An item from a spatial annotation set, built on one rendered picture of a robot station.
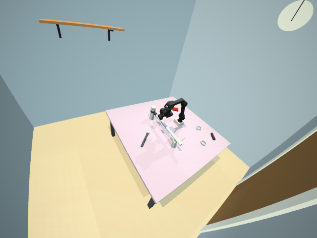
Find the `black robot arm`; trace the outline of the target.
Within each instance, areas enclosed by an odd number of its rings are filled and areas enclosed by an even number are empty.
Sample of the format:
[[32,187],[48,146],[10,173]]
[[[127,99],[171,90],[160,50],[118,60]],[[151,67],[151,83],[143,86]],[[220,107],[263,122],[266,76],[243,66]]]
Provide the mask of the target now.
[[181,123],[183,122],[183,120],[185,119],[185,107],[188,105],[188,102],[186,102],[183,98],[180,98],[178,100],[175,100],[175,101],[168,101],[164,108],[161,108],[160,109],[160,114],[161,115],[164,115],[164,114],[167,114],[167,113],[170,113],[171,110],[173,109],[173,107],[175,105],[178,105],[178,104],[181,104],[181,112],[180,114],[178,115],[180,118],[178,119],[178,121]]

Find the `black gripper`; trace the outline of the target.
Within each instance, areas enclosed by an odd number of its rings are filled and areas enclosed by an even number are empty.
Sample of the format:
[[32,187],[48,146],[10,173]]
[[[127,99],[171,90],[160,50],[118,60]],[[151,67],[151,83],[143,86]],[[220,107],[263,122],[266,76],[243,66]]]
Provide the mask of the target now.
[[159,118],[160,120],[162,120],[163,117],[168,118],[168,117],[171,117],[171,116],[173,116],[172,111],[171,111],[170,113],[167,113],[167,114],[164,114],[164,115],[159,114],[159,115],[158,115],[158,118]]

